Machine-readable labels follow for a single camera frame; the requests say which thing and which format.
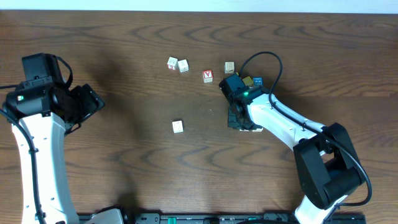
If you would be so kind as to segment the white block table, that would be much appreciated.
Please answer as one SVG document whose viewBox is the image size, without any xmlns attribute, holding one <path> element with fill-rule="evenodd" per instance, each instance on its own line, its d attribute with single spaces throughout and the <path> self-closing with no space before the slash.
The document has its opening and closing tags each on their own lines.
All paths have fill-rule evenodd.
<svg viewBox="0 0 398 224">
<path fill-rule="evenodd" d="M 182 133 L 183 132 L 183 123 L 182 121 L 173 121 L 172 122 L 172 128 L 173 132 L 176 133 Z"/>
</svg>

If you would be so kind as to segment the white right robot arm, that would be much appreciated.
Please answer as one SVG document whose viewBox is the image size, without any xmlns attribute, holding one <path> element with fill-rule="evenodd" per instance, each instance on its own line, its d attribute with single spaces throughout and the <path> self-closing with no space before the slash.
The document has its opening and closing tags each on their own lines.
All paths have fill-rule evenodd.
<svg viewBox="0 0 398 224">
<path fill-rule="evenodd" d="M 371 186 L 347 130 L 325 126 L 281 103 L 264 88 L 239 88 L 226 94 L 229 108 L 243 130 L 260 126 L 294 153 L 304 193 L 294 212 L 298 223 L 326 223 L 360 185 Z"/>
</svg>

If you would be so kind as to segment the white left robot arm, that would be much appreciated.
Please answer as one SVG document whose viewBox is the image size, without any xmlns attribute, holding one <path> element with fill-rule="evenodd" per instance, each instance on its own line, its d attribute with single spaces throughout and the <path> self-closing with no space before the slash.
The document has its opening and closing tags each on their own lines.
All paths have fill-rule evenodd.
<svg viewBox="0 0 398 224">
<path fill-rule="evenodd" d="M 103 106 L 88 84 L 69 90 L 22 82 L 7 94 L 1 114 L 12 124 L 19 150 L 23 223 L 81 223 L 70 196 L 64 139 Z"/>
</svg>

